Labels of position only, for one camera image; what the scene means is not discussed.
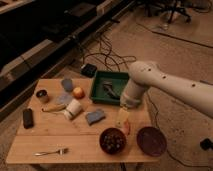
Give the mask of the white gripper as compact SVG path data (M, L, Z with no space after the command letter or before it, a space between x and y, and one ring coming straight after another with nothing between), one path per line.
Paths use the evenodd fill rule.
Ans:
M141 95L136 93L131 93L123 91L120 98L120 105L127 108L137 108L141 104ZM116 117L115 125L118 128L128 128L129 127L129 112L126 108L120 108L118 115Z

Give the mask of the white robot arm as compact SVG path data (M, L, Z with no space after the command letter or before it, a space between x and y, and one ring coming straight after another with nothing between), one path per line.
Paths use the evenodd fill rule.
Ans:
M121 106L137 108L144 93L155 87L213 119L213 86L164 73L154 62L133 62L128 75L120 95Z

